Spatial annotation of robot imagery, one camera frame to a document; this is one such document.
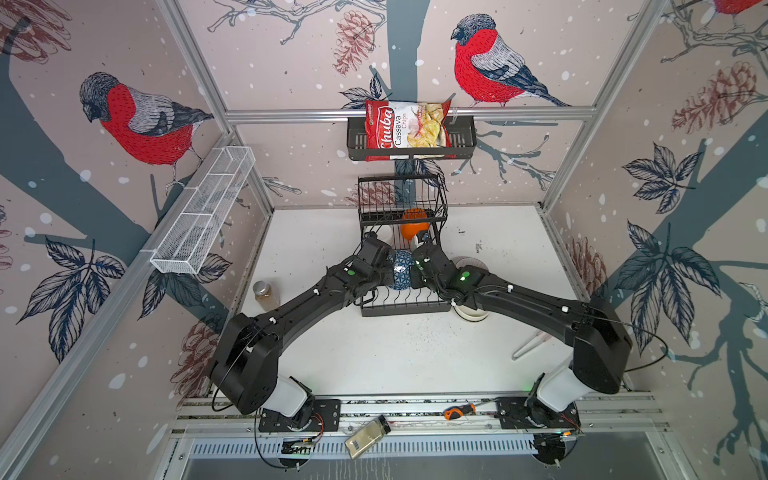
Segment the small jar with brown contents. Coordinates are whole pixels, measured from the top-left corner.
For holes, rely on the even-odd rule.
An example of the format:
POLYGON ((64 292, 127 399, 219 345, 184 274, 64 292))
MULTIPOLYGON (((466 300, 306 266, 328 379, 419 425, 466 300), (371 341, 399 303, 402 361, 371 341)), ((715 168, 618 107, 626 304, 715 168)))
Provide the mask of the small jar with brown contents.
POLYGON ((255 300, 265 312, 280 307, 280 300, 277 292, 270 283, 264 280, 256 281, 253 284, 253 293, 255 300))

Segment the beige electronic box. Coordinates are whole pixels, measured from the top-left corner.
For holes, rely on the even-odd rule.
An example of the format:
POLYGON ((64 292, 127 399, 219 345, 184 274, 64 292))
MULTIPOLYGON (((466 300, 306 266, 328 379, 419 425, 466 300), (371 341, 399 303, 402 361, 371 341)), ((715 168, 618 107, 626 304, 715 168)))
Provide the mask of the beige electronic box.
POLYGON ((344 442, 351 459, 360 457, 391 432, 389 422, 379 415, 358 429, 344 442))

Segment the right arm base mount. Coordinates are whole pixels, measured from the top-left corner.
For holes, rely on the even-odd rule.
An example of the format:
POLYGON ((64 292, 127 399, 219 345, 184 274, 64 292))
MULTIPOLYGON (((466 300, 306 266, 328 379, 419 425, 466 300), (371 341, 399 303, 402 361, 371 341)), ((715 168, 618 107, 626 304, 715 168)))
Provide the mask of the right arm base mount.
POLYGON ((503 430, 533 430, 533 457, 545 466, 560 467, 581 438, 583 431, 574 402, 564 411, 556 411, 538 399, 544 379, 541 374, 525 394, 498 397, 494 400, 495 417, 503 430))

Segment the orange handled screwdriver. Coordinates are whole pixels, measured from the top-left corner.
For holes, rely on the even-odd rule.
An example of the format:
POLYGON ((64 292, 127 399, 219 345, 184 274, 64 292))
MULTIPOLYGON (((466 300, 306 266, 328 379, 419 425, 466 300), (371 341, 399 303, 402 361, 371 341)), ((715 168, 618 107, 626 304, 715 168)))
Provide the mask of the orange handled screwdriver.
POLYGON ((465 403, 462 405, 454 405, 443 411, 443 417, 446 421, 458 420, 459 418, 474 415, 476 413, 476 405, 473 403, 465 403))

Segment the red cassava chips bag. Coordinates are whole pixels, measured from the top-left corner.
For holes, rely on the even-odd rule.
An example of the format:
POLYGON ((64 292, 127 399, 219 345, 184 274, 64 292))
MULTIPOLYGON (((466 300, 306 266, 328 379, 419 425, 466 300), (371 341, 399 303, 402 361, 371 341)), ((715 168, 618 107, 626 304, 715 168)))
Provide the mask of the red cassava chips bag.
POLYGON ((445 125, 451 101, 442 103, 367 100, 366 148, 431 149, 452 147, 445 125))

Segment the black wall basket shelf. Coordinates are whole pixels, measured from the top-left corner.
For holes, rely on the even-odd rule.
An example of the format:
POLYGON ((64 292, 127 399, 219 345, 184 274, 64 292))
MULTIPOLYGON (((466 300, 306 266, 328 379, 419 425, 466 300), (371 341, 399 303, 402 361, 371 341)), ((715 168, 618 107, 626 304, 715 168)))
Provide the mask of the black wall basket shelf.
POLYGON ((442 124, 426 122, 416 133, 399 124, 369 129, 363 118, 350 118, 347 124, 347 148, 353 161, 468 159, 476 145, 471 116, 448 118, 442 124))

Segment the orange glass bowl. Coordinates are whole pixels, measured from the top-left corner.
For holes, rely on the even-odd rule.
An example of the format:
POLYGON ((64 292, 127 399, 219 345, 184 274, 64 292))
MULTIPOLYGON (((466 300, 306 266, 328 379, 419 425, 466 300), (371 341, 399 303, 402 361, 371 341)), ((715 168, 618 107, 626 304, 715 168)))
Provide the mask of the orange glass bowl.
POLYGON ((429 229, 427 221, 427 212, 422 208, 411 208, 402 215, 403 224, 400 226, 400 233, 404 240, 410 242, 420 232, 429 229))

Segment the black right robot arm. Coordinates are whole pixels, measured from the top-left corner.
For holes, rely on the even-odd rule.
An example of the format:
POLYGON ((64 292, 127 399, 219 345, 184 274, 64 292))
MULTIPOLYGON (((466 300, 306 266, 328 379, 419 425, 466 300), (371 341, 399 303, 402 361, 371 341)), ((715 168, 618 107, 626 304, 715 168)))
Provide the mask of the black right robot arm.
POLYGON ((569 360, 537 379, 532 394, 539 403, 562 412, 591 392, 620 391, 633 341, 608 303, 554 297, 483 268, 459 268, 431 242, 412 255, 423 283, 441 299, 520 321, 572 349, 569 360))

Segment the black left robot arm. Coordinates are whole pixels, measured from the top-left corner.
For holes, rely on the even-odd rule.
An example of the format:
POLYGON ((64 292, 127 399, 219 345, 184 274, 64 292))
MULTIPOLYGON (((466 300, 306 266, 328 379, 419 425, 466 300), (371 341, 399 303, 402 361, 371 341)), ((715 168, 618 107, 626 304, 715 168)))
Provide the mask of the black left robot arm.
POLYGON ((359 302, 393 279, 391 247, 370 234, 356 252, 330 266, 308 290, 284 305, 224 327, 206 374, 242 414, 261 408, 278 385, 285 349, 328 315, 359 302))

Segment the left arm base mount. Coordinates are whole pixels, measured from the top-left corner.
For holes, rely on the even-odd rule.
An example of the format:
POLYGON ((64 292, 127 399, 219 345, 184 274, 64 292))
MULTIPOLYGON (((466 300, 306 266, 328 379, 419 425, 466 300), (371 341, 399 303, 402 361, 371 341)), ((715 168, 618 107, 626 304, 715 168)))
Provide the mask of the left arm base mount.
POLYGON ((336 432, 341 401, 316 397, 300 382, 278 379, 275 391, 258 414, 259 433, 336 432))

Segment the blue patterned bowl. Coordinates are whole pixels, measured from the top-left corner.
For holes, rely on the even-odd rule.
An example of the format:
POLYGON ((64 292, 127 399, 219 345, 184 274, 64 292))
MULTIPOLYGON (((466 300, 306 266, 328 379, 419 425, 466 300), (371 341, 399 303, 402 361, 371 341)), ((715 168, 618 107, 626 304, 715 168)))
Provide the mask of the blue patterned bowl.
POLYGON ((390 258, 393 266, 393 281, 391 287, 394 290, 408 290, 411 288, 411 267, 415 264, 412 253, 408 250, 395 250, 390 258))

